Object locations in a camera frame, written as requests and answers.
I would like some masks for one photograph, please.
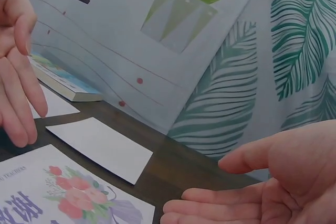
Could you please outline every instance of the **printed flower bouquet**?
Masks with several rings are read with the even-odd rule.
[[[104,189],[91,176],[66,167],[50,166],[46,183],[50,190],[46,199],[57,201],[58,209],[75,224],[141,224],[142,214],[128,200],[118,200],[115,192]]]

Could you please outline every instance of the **paper card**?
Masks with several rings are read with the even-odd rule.
[[[0,223],[150,224],[155,207],[52,145],[0,163]]]
[[[67,101],[63,100],[61,97],[41,85],[43,93],[46,97],[47,104],[48,104],[48,114],[47,118],[52,116],[59,116],[59,115],[68,115],[68,114],[74,114],[79,113],[80,111],[77,110],[74,106],[72,106]],[[36,110],[33,108],[33,106],[29,103],[30,109],[33,114],[33,118],[41,118]]]
[[[134,185],[153,154],[95,118],[46,128],[92,161]]]

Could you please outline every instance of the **book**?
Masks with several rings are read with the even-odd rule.
[[[36,77],[71,102],[93,102],[103,99],[96,89],[42,55],[31,53],[28,58]]]
[[[151,224],[155,207],[52,145],[0,163],[0,223]]]

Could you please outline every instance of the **table surface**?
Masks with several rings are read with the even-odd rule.
[[[0,161],[52,144],[110,184],[154,205],[153,223],[160,223],[163,205],[168,200],[179,199],[182,192],[188,188],[223,190],[241,188],[258,182],[246,175],[231,175],[221,171],[215,161],[140,123],[106,102],[73,105],[81,113],[37,119],[38,140],[26,148],[16,148],[1,131]],[[45,126],[70,123],[92,116],[153,152],[135,186],[88,160],[45,129]]]

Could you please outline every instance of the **stacked books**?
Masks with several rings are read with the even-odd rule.
[[[93,102],[103,100],[96,89],[79,80],[43,56],[32,53],[29,61],[36,77],[71,102]]]

